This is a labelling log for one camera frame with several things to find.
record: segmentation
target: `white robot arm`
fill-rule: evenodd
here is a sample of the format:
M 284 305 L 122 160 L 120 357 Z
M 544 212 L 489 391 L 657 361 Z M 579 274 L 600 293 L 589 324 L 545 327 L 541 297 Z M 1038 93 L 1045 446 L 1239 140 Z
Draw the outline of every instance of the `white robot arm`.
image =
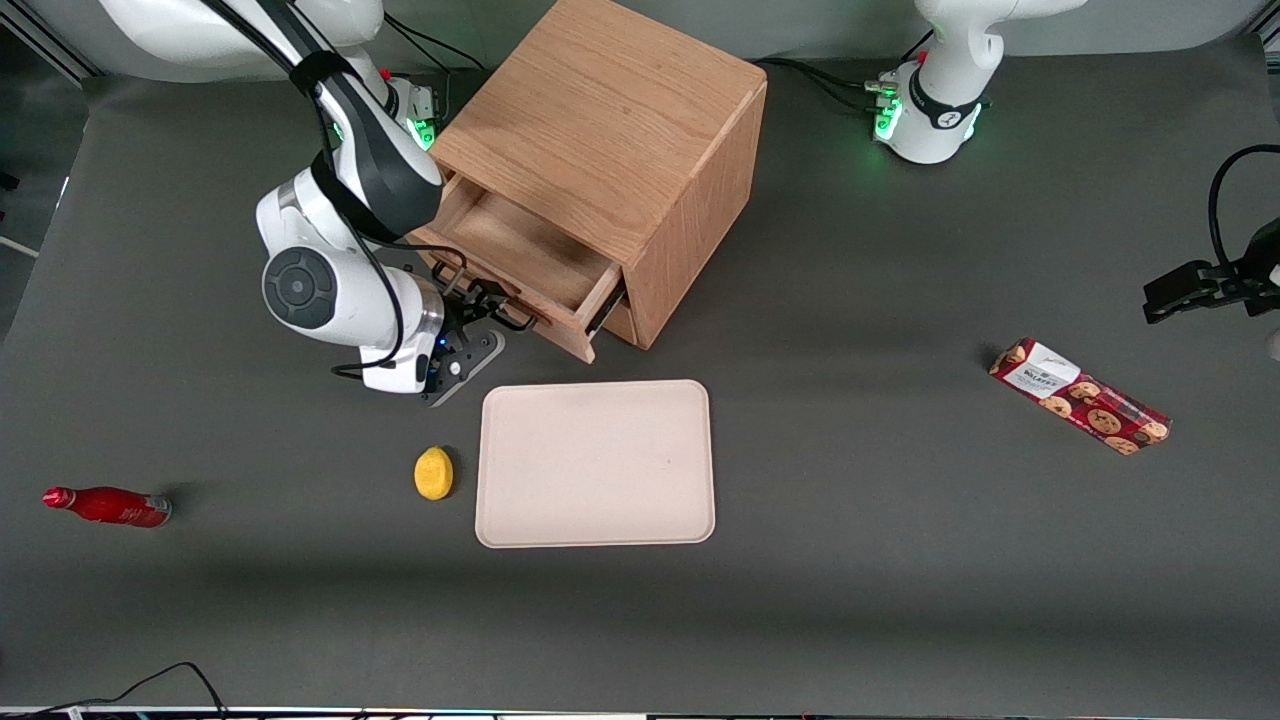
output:
M 1056 15 L 1085 1 L 915 0 L 937 40 L 923 64 L 909 59 L 868 83 L 883 108 L 872 138 L 913 163 L 947 160 L 973 135 L 982 91 L 1005 56 L 1005 38 L 991 26 Z
M 401 245 L 431 220 L 442 186 L 416 132 L 433 119 L 430 91 L 384 79 L 348 45 L 376 33 L 380 0 L 101 1 L 131 38 L 168 60 L 228 65 L 265 55 L 337 126 L 335 151 L 326 147 L 257 204 L 266 305 L 298 333 L 358 347 L 361 363 L 335 373 L 438 405 L 502 350 L 495 332 L 462 332 L 480 316 L 503 320 L 500 290 L 447 299 L 443 282 L 384 266 L 367 246 Z M 330 37 L 344 44 L 340 54 Z M 320 126 L 328 137 L 323 115 Z

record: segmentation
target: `cookie image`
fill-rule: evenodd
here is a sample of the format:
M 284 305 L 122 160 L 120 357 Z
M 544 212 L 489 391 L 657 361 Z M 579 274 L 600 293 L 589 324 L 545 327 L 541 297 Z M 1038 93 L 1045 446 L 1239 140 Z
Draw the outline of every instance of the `cookie image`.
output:
M 996 363 L 991 366 L 989 373 L 995 375 L 1005 365 L 1016 365 L 1024 360 L 1027 360 L 1027 351 L 1023 350 L 1023 346 L 1015 345 L 1001 352 L 1000 357 L 996 357 Z
M 1089 425 L 1102 434 L 1114 436 L 1120 432 L 1120 420 L 1106 410 L 1098 410 L 1094 407 L 1093 410 L 1089 410 L 1089 414 L 1085 418 L 1089 420 Z
M 1169 428 L 1166 428 L 1162 423 L 1147 423 L 1142 427 L 1140 432 L 1149 436 L 1151 442 L 1160 442 L 1169 437 Z
M 1111 405 L 1111 409 L 1132 423 L 1140 423 L 1146 415 L 1146 411 L 1138 404 L 1119 398 Z
M 1069 387 L 1066 392 L 1076 400 L 1083 400 L 1084 402 L 1093 405 L 1093 398 L 1097 397 L 1098 393 L 1102 391 L 1098 389 L 1098 386 L 1089 382 L 1084 382 L 1084 383 L 1075 383 L 1074 386 Z
M 1108 437 L 1102 442 L 1107 443 L 1111 450 L 1115 450 L 1120 455 L 1133 455 L 1134 452 L 1138 452 L 1138 446 L 1124 439 L 1123 437 Z
M 1041 400 L 1041 407 L 1044 407 L 1050 413 L 1057 415 L 1059 418 L 1066 418 L 1071 414 L 1071 404 L 1062 397 L 1048 396 Z

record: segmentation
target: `red bottle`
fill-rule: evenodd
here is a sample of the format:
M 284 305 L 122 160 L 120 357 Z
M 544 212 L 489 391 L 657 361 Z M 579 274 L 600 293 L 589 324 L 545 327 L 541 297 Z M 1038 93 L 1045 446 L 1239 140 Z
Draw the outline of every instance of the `red bottle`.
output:
M 173 511 L 164 496 L 108 487 L 86 489 L 51 487 L 45 491 L 44 500 L 50 507 L 65 507 L 93 523 L 114 523 L 134 528 L 157 528 Z

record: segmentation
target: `beige tray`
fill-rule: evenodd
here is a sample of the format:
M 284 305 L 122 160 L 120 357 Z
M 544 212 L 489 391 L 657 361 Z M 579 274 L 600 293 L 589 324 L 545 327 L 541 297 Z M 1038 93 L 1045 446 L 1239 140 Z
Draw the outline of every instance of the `beige tray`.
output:
M 713 529 L 701 384 L 515 386 L 485 397 L 476 537 L 488 547 L 692 543 Z

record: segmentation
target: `product label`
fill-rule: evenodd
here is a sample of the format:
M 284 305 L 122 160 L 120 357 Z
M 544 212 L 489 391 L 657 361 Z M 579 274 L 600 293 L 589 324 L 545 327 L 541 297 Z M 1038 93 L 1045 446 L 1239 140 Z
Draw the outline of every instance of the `product label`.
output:
M 1044 400 L 1079 377 L 1080 368 L 1037 342 L 1027 361 L 1010 370 L 1005 382 Z

